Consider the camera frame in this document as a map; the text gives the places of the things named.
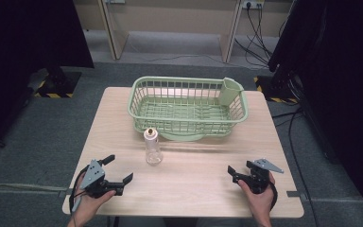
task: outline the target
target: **gray carpet floor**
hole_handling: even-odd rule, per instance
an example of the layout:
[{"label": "gray carpet floor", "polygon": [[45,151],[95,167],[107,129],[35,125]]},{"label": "gray carpet floor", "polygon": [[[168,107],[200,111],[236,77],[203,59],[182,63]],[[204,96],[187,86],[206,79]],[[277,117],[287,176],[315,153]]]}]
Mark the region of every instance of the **gray carpet floor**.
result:
[{"label": "gray carpet floor", "polygon": [[[64,201],[61,190],[67,188],[72,180],[105,88],[130,87],[142,76],[169,76],[229,77],[241,83],[245,90],[256,90],[253,78],[271,75],[267,70],[238,67],[128,63],[96,63],[95,69],[65,67],[64,70],[82,72],[74,96],[32,97],[4,138],[7,145],[0,148],[0,226],[66,224],[69,217],[61,211]],[[30,86],[37,87],[44,76],[44,72],[32,75]],[[298,105],[276,102],[269,102],[268,106],[272,115],[294,112],[299,108]],[[344,168],[325,159],[305,116],[298,114],[293,120],[289,137],[290,118],[278,117],[274,123],[302,195],[305,213],[302,218],[274,219],[273,225],[363,226],[363,199]],[[13,187],[14,183],[35,184],[39,188]],[[252,219],[248,222],[255,226]],[[141,223],[140,226],[146,226],[143,221]],[[97,216],[88,226],[106,225],[107,218]]]}]

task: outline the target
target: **electrical outlet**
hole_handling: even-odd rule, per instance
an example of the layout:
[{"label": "electrical outlet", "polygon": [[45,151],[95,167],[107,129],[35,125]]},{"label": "electrical outlet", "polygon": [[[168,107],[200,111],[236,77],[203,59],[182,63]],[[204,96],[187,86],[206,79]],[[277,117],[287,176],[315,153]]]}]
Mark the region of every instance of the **electrical outlet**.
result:
[{"label": "electrical outlet", "polygon": [[243,2],[243,9],[247,8],[247,3],[248,2],[251,3],[250,9],[262,9],[264,7],[265,0],[253,0],[253,1],[252,0],[251,1],[245,0]]}]

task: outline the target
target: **finger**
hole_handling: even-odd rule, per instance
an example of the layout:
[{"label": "finger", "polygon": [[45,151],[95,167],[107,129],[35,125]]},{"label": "finger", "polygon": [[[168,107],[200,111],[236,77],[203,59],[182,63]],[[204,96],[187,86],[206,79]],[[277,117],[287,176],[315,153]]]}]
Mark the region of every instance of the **finger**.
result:
[{"label": "finger", "polygon": [[80,177],[78,178],[78,184],[76,185],[76,193],[80,193],[82,190],[80,190],[80,186],[82,183],[82,180],[84,180],[85,172],[83,172]]},{"label": "finger", "polygon": [[109,191],[109,192],[105,193],[103,196],[101,196],[99,198],[99,202],[101,204],[107,202],[108,200],[110,200],[114,196],[114,194],[116,194],[116,191]]},{"label": "finger", "polygon": [[250,191],[250,187],[242,180],[238,180],[237,181],[238,185],[241,187],[241,189],[243,189],[243,191]]},{"label": "finger", "polygon": [[271,173],[271,172],[269,172],[269,180],[270,180],[273,184],[275,184],[275,179],[273,178],[273,175],[272,175],[272,173]]}]

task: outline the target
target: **plastic bottle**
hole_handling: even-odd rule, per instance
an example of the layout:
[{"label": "plastic bottle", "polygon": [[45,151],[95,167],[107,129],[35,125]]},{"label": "plastic bottle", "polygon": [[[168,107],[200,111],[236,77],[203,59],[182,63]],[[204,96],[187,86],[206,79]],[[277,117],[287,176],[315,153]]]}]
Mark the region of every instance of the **plastic bottle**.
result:
[{"label": "plastic bottle", "polygon": [[146,131],[144,131],[144,138],[146,140],[147,163],[152,166],[156,166],[164,158],[159,146],[158,132],[153,128],[148,128]]}]

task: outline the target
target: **cable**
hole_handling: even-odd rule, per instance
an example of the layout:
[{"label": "cable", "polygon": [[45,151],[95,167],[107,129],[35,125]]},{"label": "cable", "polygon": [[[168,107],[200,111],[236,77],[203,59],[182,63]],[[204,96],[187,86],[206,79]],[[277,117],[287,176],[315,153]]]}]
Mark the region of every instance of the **cable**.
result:
[{"label": "cable", "polygon": [[[300,118],[300,117],[303,117],[303,115],[296,116],[296,117],[294,117],[294,119],[298,119],[298,118]],[[290,120],[286,120],[286,121],[284,121],[284,122],[282,122],[282,123],[279,123],[279,124],[275,125],[275,127],[279,127],[279,126],[281,126],[281,125],[284,125],[285,123],[287,123],[287,122],[289,122],[289,121],[291,121],[291,119],[290,119]]]},{"label": "cable", "polygon": [[120,220],[119,216],[114,217],[113,227],[118,227],[119,226],[119,220]]},{"label": "cable", "polygon": [[278,118],[278,117],[281,117],[281,116],[287,116],[287,115],[292,115],[292,114],[295,114],[296,112],[290,112],[290,113],[282,113],[282,114],[279,114],[279,115],[274,115],[272,118]]},{"label": "cable", "polygon": [[216,61],[216,62],[219,62],[219,63],[222,63],[222,64],[227,64],[227,65],[237,66],[237,67],[242,67],[242,68],[248,68],[250,70],[260,70],[262,68],[267,67],[265,65],[259,65],[262,68],[251,68],[251,67],[247,67],[247,66],[244,66],[244,65],[239,65],[239,64],[233,64],[233,63],[227,63],[227,62],[219,61],[219,60],[216,60],[216,59],[214,59],[214,58],[212,58],[211,56],[208,56],[208,55],[180,55],[180,56],[171,57],[171,58],[158,58],[158,59],[152,59],[152,60],[142,59],[142,58],[139,58],[139,59],[144,60],[143,62],[140,62],[140,63],[148,63],[148,62],[151,62],[151,61],[175,60],[175,59],[179,59],[179,58],[202,58],[202,57],[211,59],[213,61]]},{"label": "cable", "polygon": [[294,78],[289,79],[287,87],[290,89],[291,94],[293,94],[293,96],[296,97],[297,101],[300,102],[300,100],[302,99],[303,93],[300,88],[296,87],[296,83],[297,82]]},{"label": "cable", "polygon": [[77,190],[77,186],[78,186],[78,180],[81,177],[81,175],[85,172],[87,172],[87,169],[90,165],[87,165],[86,167],[84,167],[78,174],[78,176],[75,179],[74,185],[73,185],[73,189],[72,189],[72,193],[70,194],[69,197],[69,209],[70,209],[70,215],[73,215],[73,206],[75,205],[75,193]]},{"label": "cable", "polygon": [[311,210],[312,210],[312,214],[314,216],[314,221],[315,221],[315,225],[316,226],[319,226],[318,224],[318,218],[317,218],[317,214],[315,213],[315,209],[314,209],[314,204],[312,203],[312,200],[311,200],[311,196],[309,194],[309,190],[308,190],[308,187],[304,181],[304,178],[303,178],[303,173],[302,173],[302,170],[300,168],[300,165],[299,165],[299,162],[297,161],[297,156],[296,156],[296,152],[294,150],[294,147],[293,147],[293,141],[291,139],[291,127],[293,125],[293,120],[294,120],[294,116],[299,113],[299,112],[302,112],[302,108],[299,108],[297,109],[297,111],[293,114],[293,116],[291,117],[291,120],[290,120],[290,125],[288,126],[288,140],[290,142],[290,147],[291,147],[291,151],[293,153],[293,158],[294,158],[294,161],[296,162],[296,166],[297,166],[297,169],[299,170],[299,174],[300,174],[300,178],[302,179],[302,184],[304,185],[304,189],[305,189],[305,193],[306,195],[308,196],[308,200],[309,200],[309,203],[310,203],[310,206],[311,206]]},{"label": "cable", "polygon": [[87,193],[85,191],[82,191],[82,192],[79,192],[75,195],[75,197],[77,196],[84,196],[84,195],[87,195]]},{"label": "cable", "polygon": [[[268,67],[267,66],[267,61],[264,60],[261,56],[259,56],[258,54],[256,54],[255,52],[249,50],[247,47],[244,47],[236,38],[234,38],[234,41],[244,50],[246,51],[246,62],[250,63],[250,64],[253,64],[253,65],[259,65],[259,66],[263,66],[263,67]],[[249,62],[249,60],[247,59],[247,53],[253,55],[257,60],[259,60],[261,63],[263,63],[264,65],[262,64],[256,64],[256,63],[252,63],[252,62]]]},{"label": "cable", "polygon": [[[255,45],[257,45],[258,47],[260,47],[261,49],[263,49],[264,50],[264,53],[265,53],[265,56],[267,57],[267,59],[268,59],[268,61],[269,61],[269,58],[270,58],[270,56],[271,56],[271,54],[272,54],[272,52],[271,51],[269,51],[268,49],[267,49],[267,47],[265,46],[265,44],[264,44],[264,40],[263,40],[263,38],[262,38],[262,28],[261,28],[261,21],[262,21],[262,5],[260,4],[259,6],[258,6],[258,8],[259,8],[259,12],[258,12],[258,26],[257,26],[257,28],[255,28],[255,26],[254,26],[254,24],[253,24],[253,22],[252,22],[252,19],[251,19],[251,16],[250,16],[250,8],[251,8],[251,4],[250,4],[250,2],[249,3],[247,3],[247,15],[248,15],[248,17],[249,17],[249,20],[250,20],[250,23],[251,23],[251,27],[252,27],[252,30],[254,31],[254,36],[252,37],[252,39],[249,37],[249,36],[247,36],[247,38],[250,40],[250,43],[249,43],[249,45],[247,46],[247,50],[250,48],[250,46],[251,46],[251,44],[255,44]],[[264,63],[264,64],[268,64],[268,61],[266,61],[266,60],[264,60],[262,57],[260,57],[261,59],[262,59],[262,62]]]}]

